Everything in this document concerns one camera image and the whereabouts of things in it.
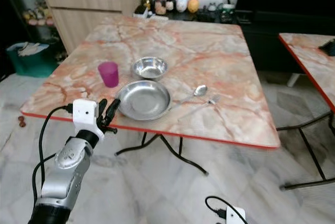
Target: plastic cup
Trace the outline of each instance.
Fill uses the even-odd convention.
[[[119,84],[119,72],[115,62],[104,62],[98,66],[98,70],[107,87],[113,88]]]

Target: marble table top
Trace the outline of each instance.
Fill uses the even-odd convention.
[[[319,46],[335,36],[281,33],[280,39],[290,51],[331,110],[335,112],[335,57],[330,57]]]
[[[108,17],[21,111],[27,116],[46,117],[53,108],[76,98],[97,102],[106,98],[111,103],[124,85],[137,80],[130,72],[131,65],[147,56],[168,63],[169,70],[159,82],[170,91],[172,105],[202,84],[208,86],[207,94],[154,121],[136,121],[118,112],[111,126],[267,149],[280,146],[248,46],[236,25]],[[118,64],[119,85],[115,88],[106,87],[97,70],[105,61]],[[221,99],[216,105],[178,121],[217,94]],[[72,120],[63,111],[53,118]]]

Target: stainless steel plate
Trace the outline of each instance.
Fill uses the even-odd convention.
[[[127,84],[119,93],[119,110],[136,120],[154,120],[162,117],[170,106],[171,96],[160,83],[142,80]]]
[[[140,77],[157,80],[168,70],[168,64],[160,58],[146,57],[136,61],[132,70]]]

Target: black metal table leg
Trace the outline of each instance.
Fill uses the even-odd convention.
[[[180,138],[180,142],[179,142],[179,154],[176,153],[172,146],[170,146],[170,144],[168,143],[168,141],[165,139],[165,137],[163,135],[160,136],[161,137],[161,140],[163,141],[163,143],[166,145],[166,147],[169,149],[170,152],[172,152],[173,155],[175,155],[178,159],[192,165],[192,166],[195,166],[196,168],[198,168],[200,171],[202,171],[206,176],[209,174],[205,169],[203,169],[200,165],[198,165],[197,163],[191,161],[191,160],[188,160],[184,157],[181,156],[181,153],[182,153],[182,148],[181,148],[181,145],[183,144],[183,138]]]
[[[310,122],[307,122],[307,123],[304,123],[304,124],[301,124],[301,125],[298,125],[298,126],[291,126],[291,127],[280,127],[280,128],[277,128],[277,131],[281,131],[281,130],[292,130],[292,129],[298,129],[299,130],[299,133],[301,135],[301,137],[303,138],[303,141],[308,149],[308,152],[310,153],[314,163],[315,163],[315,166],[317,167],[318,169],[318,172],[322,178],[321,181],[314,181],[314,182],[308,182],[308,183],[300,183],[300,184],[294,184],[294,185],[291,185],[291,184],[286,184],[286,185],[283,185],[283,186],[280,186],[280,189],[281,190],[292,190],[292,189],[297,189],[297,188],[304,188],[304,187],[311,187],[311,186],[319,186],[319,185],[327,185],[327,184],[331,184],[331,183],[335,183],[335,178],[329,178],[327,179],[325,174],[323,173],[323,170],[314,154],[314,151],[311,147],[311,145],[309,144],[302,128],[303,127],[307,127],[309,125],[312,125],[326,117],[329,117],[329,121],[328,121],[328,126],[329,128],[331,129],[332,133],[334,134],[335,136],[335,128],[332,126],[332,121],[334,119],[334,114],[332,112],[329,112],[329,113],[326,113],[326,114],[323,114],[321,115],[320,117],[310,121]]]
[[[158,138],[160,135],[159,134],[155,134],[155,136],[153,136],[147,143],[144,143],[145,139],[146,139],[146,136],[147,136],[147,133],[145,132],[144,135],[143,135],[143,139],[142,139],[142,144],[137,146],[137,147],[129,147],[129,148],[124,148],[118,152],[116,152],[114,155],[115,156],[118,156],[120,155],[121,153],[124,153],[124,152],[129,152],[129,151],[134,151],[134,150],[139,150],[139,149],[142,149],[144,147],[147,147],[148,145],[150,145],[156,138]]]

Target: wooden cabinet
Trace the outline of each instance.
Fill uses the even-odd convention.
[[[46,0],[70,54],[104,17],[132,16],[140,0]]]

